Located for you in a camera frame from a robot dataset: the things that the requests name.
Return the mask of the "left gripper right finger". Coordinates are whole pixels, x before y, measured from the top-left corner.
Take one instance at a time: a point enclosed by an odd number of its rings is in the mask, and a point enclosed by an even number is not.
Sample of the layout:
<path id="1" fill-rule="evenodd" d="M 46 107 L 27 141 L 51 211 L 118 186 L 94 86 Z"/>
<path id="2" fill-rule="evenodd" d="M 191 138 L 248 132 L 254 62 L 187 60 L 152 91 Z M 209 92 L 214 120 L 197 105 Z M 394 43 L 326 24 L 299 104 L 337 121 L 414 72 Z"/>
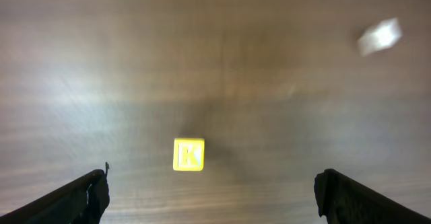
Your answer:
<path id="1" fill-rule="evenodd" d="M 328 224 L 430 224 L 425 217 L 367 186 L 326 169 L 314 179 L 318 214 Z"/>

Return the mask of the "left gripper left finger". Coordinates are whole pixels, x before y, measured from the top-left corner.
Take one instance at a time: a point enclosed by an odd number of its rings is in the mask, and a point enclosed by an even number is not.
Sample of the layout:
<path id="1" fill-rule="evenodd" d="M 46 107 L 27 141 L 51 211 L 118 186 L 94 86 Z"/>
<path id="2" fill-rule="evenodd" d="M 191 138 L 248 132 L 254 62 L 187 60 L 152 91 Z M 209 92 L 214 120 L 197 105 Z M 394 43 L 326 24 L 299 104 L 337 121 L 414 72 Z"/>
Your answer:
<path id="1" fill-rule="evenodd" d="M 99 223 L 110 204 L 109 164 L 1 216 L 2 223 Z"/>

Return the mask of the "yellow top block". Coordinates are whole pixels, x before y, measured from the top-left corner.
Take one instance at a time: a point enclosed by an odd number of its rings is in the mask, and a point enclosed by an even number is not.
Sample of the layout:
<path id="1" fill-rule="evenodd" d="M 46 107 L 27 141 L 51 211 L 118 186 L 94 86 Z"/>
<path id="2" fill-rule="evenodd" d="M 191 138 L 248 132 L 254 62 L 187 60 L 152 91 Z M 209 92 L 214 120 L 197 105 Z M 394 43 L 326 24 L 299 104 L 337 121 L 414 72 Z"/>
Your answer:
<path id="1" fill-rule="evenodd" d="M 174 140 L 173 170 L 200 172 L 204 168 L 205 140 L 176 138 Z"/>

